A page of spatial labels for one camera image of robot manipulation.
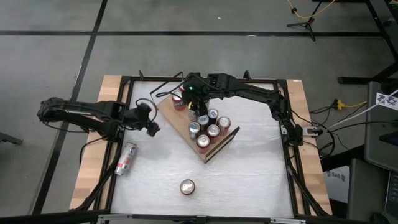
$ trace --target wooden block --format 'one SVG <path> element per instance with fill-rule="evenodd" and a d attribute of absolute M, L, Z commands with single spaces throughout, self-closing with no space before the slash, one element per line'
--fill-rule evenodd
<path fill-rule="evenodd" d="M 207 163 L 213 156 L 217 154 L 225 145 L 227 145 L 239 131 L 240 127 L 235 128 L 231 131 L 231 128 L 224 136 L 219 136 L 217 142 L 210 144 L 209 150 L 201 154 L 197 150 L 197 144 L 192 141 L 189 136 L 189 124 L 191 123 L 189 119 L 189 110 L 185 108 L 184 110 L 177 111 L 174 109 L 172 96 L 167 97 L 157 104 L 158 109 L 163 113 L 170 124 L 177 130 L 181 137 L 191 146 L 191 148 L 200 156 L 204 163 Z"/>

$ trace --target concrete floor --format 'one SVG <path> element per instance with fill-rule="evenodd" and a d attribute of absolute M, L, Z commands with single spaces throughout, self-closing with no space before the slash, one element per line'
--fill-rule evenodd
<path fill-rule="evenodd" d="M 301 14 L 316 3 L 292 1 Z M 0 1 L 0 30 L 93 29 L 101 0 Z M 374 0 L 382 20 L 389 17 Z M 294 32 L 288 23 L 302 21 L 281 0 L 109 1 L 101 31 L 210 30 Z M 313 23 L 316 32 L 376 32 L 364 4 L 338 3 Z M 68 98 L 89 37 L 0 36 L 0 131 L 24 139 L 22 146 L 0 144 L 0 216 L 30 211 L 56 131 L 36 117 L 39 103 L 51 96 Z M 339 85 L 339 76 L 371 77 L 393 58 L 381 38 L 308 37 L 97 37 L 88 62 L 79 101 L 96 101 L 103 75 L 174 75 L 199 71 L 241 77 L 302 79 L 310 110 L 333 99 L 346 104 L 366 100 L 366 86 Z M 326 125 L 352 110 L 332 111 Z M 313 118 L 322 120 L 326 114 Z M 364 127 L 339 132 L 347 147 L 363 143 Z M 85 134 L 67 134 L 44 212 L 69 207 L 78 173 L 78 154 Z M 319 146 L 329 141 L 318 139 Z M 344 151 L 337 144 L 336 153 Z"/>

